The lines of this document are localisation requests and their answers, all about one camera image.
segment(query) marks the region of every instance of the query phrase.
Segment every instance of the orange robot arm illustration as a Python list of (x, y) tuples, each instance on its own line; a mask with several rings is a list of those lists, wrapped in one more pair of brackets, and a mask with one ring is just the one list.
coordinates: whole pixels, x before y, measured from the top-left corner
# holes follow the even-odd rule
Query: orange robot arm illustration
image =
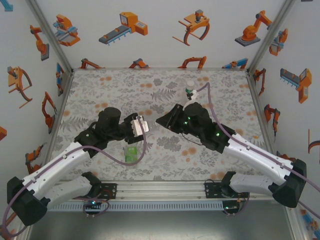
[(187, 68), (187, 64), (190, 63), (190, 62), (197, 62), (199, 61), (199, 64), (198, 64), (198, 69), (202, 69), (203, 66), (205, 65), (206, 63), (206, 60), (207, 60), (207, 57), (204, 56), (204, 57), (190, 57), (190, 58), (187, 58), (186, 60), (184, 60), (183, 64), (181, 66), (178, 67), (178, 69), (186, 69)]
[(275, 37), (269, 47), (270, 54), (278, 56), (278, 53), (284, 48), (284, 43), (288, 37), (288, 29), (284, 31), (279, 31), (278, 36)]
[(148, 69), (149, 65), (145, 64), (144, 61), (139, 58), (138, 60), (133, 61), (133, 63), (130, 65), (130, 69), (134, 69), (136, 66), (138, 66), (141, 69)]
[[(190, 44), (188, 43), (188, 37), (189, 35), (192, 35), (194, 37), (196, 37), (197, 39), (199, 40), (203, 40), (208, 32), (209, 32), (209, 29), (210, 29), (210, 23), (209, 23), (209, 18), (207, 18), (205, 15), (204, 15), (204, 12), (202, 10), (197, 10), (195, 11), (194, 14), (191, 14), (189, 16), (186, 16), (184, 18), (185, 21), (187, 21), (189, 24), (187, 23), (184, 23), (182, 21), (179, 20), (179, 23), (184, 25), (186, 27), (186, 30), (185, 30), (185, 35), (183, 37), (183, 41), (180, 40), (179, 38), (173, 36), (173, 38), (175, 40), (178, 40), (179, 42), (187, 45), (187, 46), (190, 46)], [(203, 32), (203, 34), (201, 36), (197, 36), (195, 34), (193, 34), (193, 32), (195, 30), (197, 30), (198, 28), (201, 28), (201, 27), (205, 27), (205, 30)]]
[(258, 32), (261, 23), (267, 25), (267, 29), (269, 29), (272, 24), (272, 21), (266, 17), (265, 13), (266, 11), (263, 10), (255, 15), (256, 20), (254, 25), (247, 26), (243, 30), (243, 35), (236, 38), (235, 41), (244, 47), (259, 42), (260, 38), (257, 37), (256, 33)]
[(86, 69), (88, 65), (90, 65), (91, 67), (94, 67), (95, 69), (104, 69), (104, 67), (101, 67), (93, 63), (92, 61), (89, 61), (87, 58), (83, 58), (81, 60), (81, 67), (79, 67), (79, 69)]
[(254, 82), (257, 83), (257, 81), (259, 81), (260, 76), (262, 75), (262, 86), (261, 86), (261, 90), (259, 92), (259, 96), (261, 96), (261, 94), (265, 91), (265, 78), (266, 78), (266, 69), (262, 69), (261, 71), (259, 70), (255, 70), (255, 73), (253, 74), (253, 79)]
[(30, 32), (35, 36), (36, 38), (36, 48), (41, 53), (41, 61), (44, 61), (49, 58), (49, 44), (44, 44), (39, 37), (38, 33), (42, 33), (42, 30), (40, 27), (33, 27), (30, 25)]
[[(25, 90), (27, 90), (28, 88), (30, 88), (32, 86), (32, 82), (31, 82), (28, 74), (26, 73), (26, 71), (21, 69), (20, 67), (12, 68), (11, 66), (9, 66), (7, 68), (7, 72), (9, 74), (8, 86), (11, 87), (14, 85), (14, 88), (11, 89), (9, 91), (9, 93), (12, 93), (13, 91), (17, 90), (21, 94), (21, 96), (24, 98), (24, 100), (26, 100), (26, 102), (19, 107), (19, 108), (22, 108), (24, 105), (26, 105), (27, 103), (32, 101), (32, 98), (27, 97), (24, 92)], [(29, 83), (29, 86), (27, 86), (25, 88), (22, 83), (23, 75), (26, 77), (26, 79)]]
[(53, 107), (54, 109), (54, 114), (57, 114), (57, 108), (54, 104), (54, 102), (52, 101), (51, 97), (49, 96), (49, 93), (47, 92), (44, 92), (44, 99), (43, 99), (43, 102), (42, 102), (42, 113), (45, 117), (45, 124), (48, 126), (48, 132), (49, 134), (51, 133), (52, 131), (52, 128), (53, 128), (53, 125), (54, 125), (54, 122), (55, 122), (55, 118), (56, 116), (53, 115), (53, 116), (50, 116), (47, 112), (46, 112), (46, 103), (47, 101), (49, 101), (50, 105)]
[(58, 14), (53, 26), (57, 30), (54, 35), (61, 45), (70, 47), (80, 41), (78, 29), (72, 25), (66, 16)]
[(273, 120), (272, 120), (272, 129), (274, 132), (274, 141), (276, 141), (276, 135), (278, 131), (278, 119), (280, 116), (280, 111), (276, 108), (271, 108), (269, 104), (267, 104), (264, 107), (264, 116), (266, 119), (266, 122), (268, 123), (271, 119), (271, 114), (273, 114)]
[(7, 136), (7, 130), (0, 126), (0, 141)]
[(38, 146), (38, 148), (34, 150), (32, 153), (25, 154), (25, 165), (28, 169), (29, 174), (32, 174), (41, 168), (41, 165), (35, 164), (34, 166), (32, 166), (31, 163), (40, 156), (41, 149), (44, 147), (45, 144), (47, 143), (45, 142), (41, 146)]

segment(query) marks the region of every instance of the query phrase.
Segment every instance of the floral tablecloth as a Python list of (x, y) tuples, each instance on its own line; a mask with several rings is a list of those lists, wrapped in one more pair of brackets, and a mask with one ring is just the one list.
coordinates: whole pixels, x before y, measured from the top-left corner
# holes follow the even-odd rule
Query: floral tablecloth
[[(220, 121), (250, 142), (264, 148), (257, 113), (244, 71), (227, 70), (77, 70), (55, 140), (52, 158), (66, 148), (74, 137), (98, 119), (106, 107), (121, 111), (121, 119), (139, 113), (151, 130), (146, 134), (147, 152), (136, 166), (122, 166), (97, 154), (78, 165), (65, 180), (91, 171), (101, 180), (186, 181), (222, 179), (227, 171), (259, 174), (243, 161), (196, 145), (154, 122), (169, 112), (184, 97), (186, 82), (198, 89), (211, 84), (211, 97)], [(209, 110), (207, 91), (197, 98)], [(196, 138), (186, 135), (188, 139)], [(105, 149), (124, 161), (125, 141), (110, 142)], [(140, 155), (143, 143), (136, 143)]]

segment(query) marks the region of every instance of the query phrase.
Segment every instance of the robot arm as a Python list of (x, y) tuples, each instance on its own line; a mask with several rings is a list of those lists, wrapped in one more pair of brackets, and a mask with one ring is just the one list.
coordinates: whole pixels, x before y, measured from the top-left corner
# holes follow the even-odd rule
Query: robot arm
[(266, 11), (263, 10), (255, 16), (256, 20), (253, 26), (256, 28), (256, 31), (258, 31), (261, 23), (264, 23), (267, 26), (267, 29), (270, 28), (272, 21), (266, 17), (265, 13)]
[[(249, 141), (227, 126), (223, 127), (235, 139), (248, 145), (244, 147), (229, 138), (218, 126), (212, 122), (208, 111), (199, 103), (191, 99), (186, 106), (176, 104), (166, 115), (158, 118), (156, 123), (177, 134), (191, 134), (200, 139), (201, 143), (212, 151), (226, 153), (240, 158), (253, 168), (261, 171), (265, 176), (242, 175), (227, 172), (221, 182), (221, 191), (228, 197), (235, 193), (254, 192), (273, 196), (279, 203), (295, 208), (301, 196), (305, 181), (283, 168), (287, 166), (303, 176), (306, 176), (306, 164), (297, 159), (295, 162), (275, 156)], [(256, 153), (253, 149), (281, 162), (277, 165), (267, 157)]]
[(39, 221), (48, 209), (57, 204), (79, 196), (94, 198), (100, 194), (101, 181), (91, 172), (83, 173), (73, 181), (56, 184), (75, 166), (98, 153), (91, 148), (78, 148), (92, 146), (103, 150), (110, 141), (125, 140), (128, 144), (132, 144), (143, 140), (143, 131), (145, 133), (149, 131), (148, 123), (143, 117), (133, 113), (119, 124), (120, 116), (121, 112), (117, 108), (107, 107), (99, 113), (98, 121), (93, 122), (89, 128), (75, 137), (74, 142), (52, 161), (23, 179), (14, 177), (8, 181), (8, 203), (18, 191), (27, 186), (11, 206), (25, 226)]
[(202, 69), (203, 66), (205, 65), (206, 60), (207, 60), (207, 57), (206, 57), (206, 56), (204, 56), (204, 57), (194, 57), (194, 56), (193, 56), (193, 57), (190, 57), (190, 58), (184, 60), (184, 62), (182, 63), (181, 66), (178, 67), (178, 69), (186, 69), (188, 63), (190, 63), (190, 62), (197, 62), (197, 61), (199, 61), (199, 64), (198, 64), (198, 67), (197, 67), (197, 68), (198, 68), (198, 69)]

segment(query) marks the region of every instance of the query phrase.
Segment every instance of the purple cable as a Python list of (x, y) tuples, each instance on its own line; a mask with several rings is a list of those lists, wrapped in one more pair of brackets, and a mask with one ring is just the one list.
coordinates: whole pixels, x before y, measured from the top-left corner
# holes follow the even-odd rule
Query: purple cable
[(245, 200), (243, 207), (236, 213), (228, 213), (225, 209), (223, 209), (223, 212), (229, 217), (229, 215), (233, 215), (234, 217), (239, 215), (240, 213), (243, 212), (243, 210), (245, 210), (245, 208), (247, 207), (248, 203), (249, 203), (249, 198), (250, 198), (250, 193), (248, 193), (248, 198)]
[(315, 215), (318, 219), (320, 219), (320, 215), (317, 214), (315, 211), (313, 211), (310, 207), (308, 207), (307, 205), (305, 205), (303, 202), (299, 201), (299, 203), (301, 204), (301, 206), (303, 206), (305, 209), (307, 209), (310, 213), (312, 213), (313, 215)]
[[(69, 156), (70, 154), (73, 154), (74, 152), (76, 151), (79, 151), (79, 150), (82, 150), (82, 149), (93, 149), (93, 150), (96, 150), (98, 151), (99, 153), (102, 153), (103, 155), (107, 156), (108, 158), (112, 159), (113, 161), (115, 161), (116, 163), (118, 164), (121, 164), (121, 165), (124, 165), (124, 166), (134, 166), (136, 164), (138, 164), (142, 158), (144, 157), (144, 155), (146, 154), (146, 150), (147, 150), (147, 138), (146, 138), (146, 133), (145, 133), (145, 130), (144, 130), (144, 127), (140, 121), (140, 117), (137, 118), (138, 122), (139, 122), (139, 125), (140, 125), (140, 128), (141, 128), (141, 131), (142, 131), (142, 136), (143, 136), (143, 149), (142, 149), (142, 153), (141, 153), (141, 156), (139, 157), (139, 159), (133, 163), (125, 163), (125, 162), (121, 162), (117, 159), (115, 159), (113, 156), (109, 155), (107, 152), (95, 147), (95, 146), (79, 146), (75, 149), (72, 149), (71, 151), (65, 153), (64, 155), (65, 156)], [(57, 163), (59, 163), (61, 160), (63, 160), (64, 157), (61, 156), (60, 158), (58, 158), (57, 160), (55, 160), (52, 164), (50, 164), (48, 167), (46, 167), (44, 170), (42, 170), (38, 175), (36, 175), (34, 177), (34, 179), (38, 179), (40, 178), (41, 175), (43, 175), (45, 172), (47, 172), (49, 169), (51, 169), (54, 165), (56, 165)], [(7, 226), (6, 226), (6, 221), (7, 221), (7, 217), (8, 217), (8, 214), (9, 214), (9, 211), (10, 211), (10, 208), (12, 207), (12, 205), (14, 204), (14, 202), (17, 200), (17, 198), (20, 196), (20, 194), (26, 190), (32, 183), (34, 183), (32, 180), (29, 181), (26, 185), (24, 185), (17, 193), (16, 195), (14, 195), (14, 197), (11, 199), (11, 201), (9, 202), (8, 206), (6, 207), (5, 211), (4, 211), (4, 215), (3, 215), (3, 218), (2, 218), (2, 230), (4, 232), (4, 234), (10, 238), (14, 238), (18, 235), (20, 235), (24, 230), (26, 230), (27, 226), (24, 226), (23, 229), (21, 229), (19, 232), (15, 233), (15, 234), (12, 234), (8, 231), (7, 229)]]
[[(210, 110), (212, 113), (212, 116), (215, 120), (215, 122), (218, 124), (218, 126), (220, 127), (220, 129), (223, 131), (224, 134), (226, 134), (230, 139), (232, 139), (233, 141), (235, 141), (236, 143), (244, 146), (245, 148), (248, 147), (247, 144), (245, 144), (244, 142), (241, 142), (237, 139), (235, 139), (233, 136), (231, 136), (227, 130), (222, 126), (222, 124), (220, 123), (220, 121), (217, 118), (217, 115), (215, 113), (215, 110), (213, 108), (213, 104), (212, 104), (212, 100), (211, 100), (211, 90), (210, 90), (210, 83), (207, 82), (203, 87), (201, 87), (199, 90), (197, 90), (198, 92), (202, 91), (203, 89), (205, 89), (205, 87), (208, 88), (208, 100), (209, 100), (209, 106), (210, 106)], [(294, 175), (298, 176), (299, 178), (301, 178), (302, 180), (306, 181), (308, 184), (310, 184), (312, 187), (314, 187), (319, 193), (320, 193), (320, 187), (318, 185), (316, 185), (313, 181), (311, 181), (310, 179), (306, 178), (305, 176), (301, 175), (300, 173), (298, 173), (295, 170), (292, 170), (291, 168), (287, 167), (286, 165), (282, 165), (281, 162), (277, 161), (276, 159), (273, 159), (272, 157), (268, 156), (267, 154), (259, 151), (258, 149), (255, 149), (253, 147), (250, 148), (250, 150), (256, 152), (257, 154), (260, 154), (261, 156), (271, 160), (272, 162), (276, 163), (277, 165), (281, 166), (282, 168), (288, 170), (289, 172), (293, 173)], [(309, 211), (311, 210), (309, 207), (307, 207), (303, 202), (299, 201), (299, 203), (304, 206), (306, 209), (308, 209)], [(310, 211), (311, 213), (313, 213), (318, 219), (320, 219), (320, 215), (315, 213), (314, 211)]]

